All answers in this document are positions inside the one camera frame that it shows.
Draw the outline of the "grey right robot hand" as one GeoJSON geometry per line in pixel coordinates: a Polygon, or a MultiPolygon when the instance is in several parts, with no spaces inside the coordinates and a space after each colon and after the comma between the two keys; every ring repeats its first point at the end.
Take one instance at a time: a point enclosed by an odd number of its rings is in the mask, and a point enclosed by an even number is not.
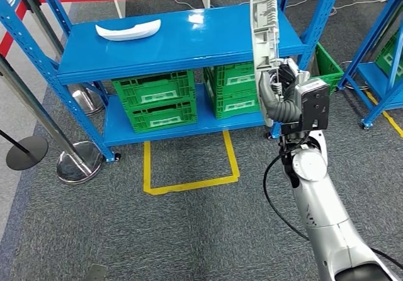
{"type": "Polygon", "coordinates": [[[275,122],[290,123],[299,120],[301,110],[294,102],[294,89],[310,78],[310,72],[300,70],[293,59],[284,60],[277,70],[263,72],[257,84],[263,114],[275,122]],[[279,101],[271,86],[272,78],[281,84],[283,101],[279,101]]]}

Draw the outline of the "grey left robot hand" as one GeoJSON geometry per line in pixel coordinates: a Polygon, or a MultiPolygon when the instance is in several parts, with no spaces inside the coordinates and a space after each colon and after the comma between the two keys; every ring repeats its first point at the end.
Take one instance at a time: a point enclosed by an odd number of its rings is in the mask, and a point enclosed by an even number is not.
{"type": "Polygon", "coordinates": [[[104,265],[93,264],[85,275],[84,281],[104,281],[107,267],[104,265]]]}

